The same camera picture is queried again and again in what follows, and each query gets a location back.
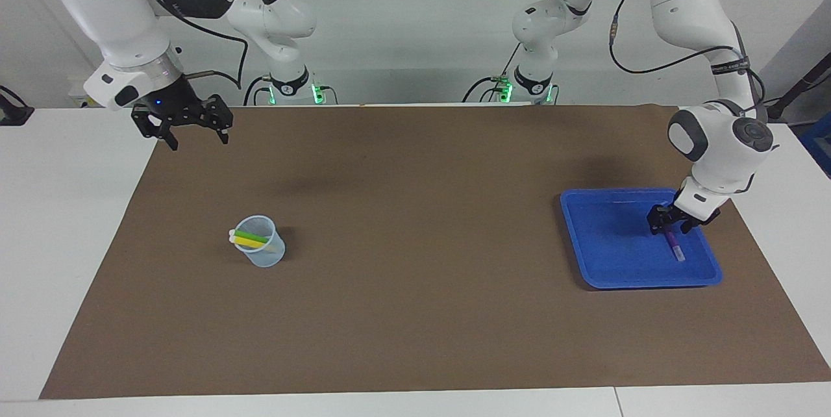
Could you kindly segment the black slanted pole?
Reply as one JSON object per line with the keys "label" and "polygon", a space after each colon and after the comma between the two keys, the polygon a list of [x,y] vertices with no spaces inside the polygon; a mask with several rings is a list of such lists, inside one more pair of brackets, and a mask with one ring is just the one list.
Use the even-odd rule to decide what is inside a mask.
{"label": "black slanted pole", "polygon": [[795,86],[789,89],[785,94],[771,100],[771,105],[767,107],[767,115],[769,120],[778,120],[784,114],[784,109],[789,106],[796,98],[800,97],[805,92],[813,90],[817,86],[822,85],[826,80],[831,79],[831,69],[823,71],[809,71],[801,80],[795,83]]}

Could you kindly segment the blue storage crate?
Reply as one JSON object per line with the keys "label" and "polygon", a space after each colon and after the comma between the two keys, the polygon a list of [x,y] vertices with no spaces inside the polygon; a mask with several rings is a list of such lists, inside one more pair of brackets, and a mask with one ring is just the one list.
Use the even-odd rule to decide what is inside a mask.
{"label": "blue storage crate", "polygon": [[799,136],[814,162],[831,178],[831,112],[826,113]]}

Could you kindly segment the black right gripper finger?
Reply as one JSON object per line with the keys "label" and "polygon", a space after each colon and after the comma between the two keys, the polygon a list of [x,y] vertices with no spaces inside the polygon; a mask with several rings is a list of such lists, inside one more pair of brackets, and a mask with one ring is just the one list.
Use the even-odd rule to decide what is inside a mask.
{"label": "black right gripper finger", "polygon": [[228,145],[234,115],[225,100],[219,94],[213,94],[201,101],[197,108],[195,123],[200,127],[210,128],[217,133],[223,145]]}
{"label": "black right gripper finger", "polygon": [[145,138],[164,141],[170,150],[178,150],[179,141],[175,138],[171,128],[178,126],[180,112],[163,113],[151,107],[133,107],[132,118]]}

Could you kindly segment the clear plastic cup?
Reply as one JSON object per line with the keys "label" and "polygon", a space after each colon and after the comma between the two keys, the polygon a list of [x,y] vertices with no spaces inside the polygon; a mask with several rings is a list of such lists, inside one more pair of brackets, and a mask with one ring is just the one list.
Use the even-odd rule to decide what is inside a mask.
{"label": "clear plastic cup", "polygon": [[268,246],[264,249],[244,249],[243,246],[233,244],[238,251],[249,258],[253,265],[258,267],[275,266],[285,256],[287,246],[278,233],[275,223],[267,216],[250,216],[238,223],[235,229],[245,233],[258,234],[269,239]]}

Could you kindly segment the brown table mat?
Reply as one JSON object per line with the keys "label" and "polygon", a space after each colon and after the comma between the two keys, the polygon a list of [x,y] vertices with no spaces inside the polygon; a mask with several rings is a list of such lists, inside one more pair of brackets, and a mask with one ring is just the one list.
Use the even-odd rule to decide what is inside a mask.
{"label": "brown table mat", "polygon": [[[240,107],[158,142],[42,399],[831,381],[736,208],[718,286],[601,292],[559,197],[676,189],[671,107]],[[287,246],[229,242],[254,215]]]}

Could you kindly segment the blue plastic tray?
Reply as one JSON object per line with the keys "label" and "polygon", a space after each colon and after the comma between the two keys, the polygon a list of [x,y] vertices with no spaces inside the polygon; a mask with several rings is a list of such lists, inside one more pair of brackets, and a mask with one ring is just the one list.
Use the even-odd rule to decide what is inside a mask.
{"label": "blue plastic tray", "polygon": [[673,227],[686,256],[677,261],[647,213],[674,197],[669,187],[572,189],[559,198],[578,268],[601,290],[715,286],[723,272],[700,228]]}

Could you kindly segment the black clamp stand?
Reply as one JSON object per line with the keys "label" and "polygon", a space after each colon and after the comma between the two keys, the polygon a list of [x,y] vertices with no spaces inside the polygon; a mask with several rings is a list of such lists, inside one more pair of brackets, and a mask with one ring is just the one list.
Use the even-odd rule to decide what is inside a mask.
{"label": "black clamp stand", "polygon": [[0,85],[0,112],[0,127],[12,127],[26,124],[34,109],[11,89]]}

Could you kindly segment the purple marker pen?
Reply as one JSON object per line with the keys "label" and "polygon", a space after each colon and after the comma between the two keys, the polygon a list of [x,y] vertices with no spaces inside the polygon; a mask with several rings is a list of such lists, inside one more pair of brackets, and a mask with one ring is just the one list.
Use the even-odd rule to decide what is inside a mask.
{"label": "purple marker pen", "polygon": [[670,227],[670,225],[666,225],[665,227],[663,227],[663,234],[665,236],[665,239],[667,240],[667,244],[669,245],[677,261],[685,262],[686,256],[683,252],[679,240],[676,238],[676,235],[674,234],[673,228]]}

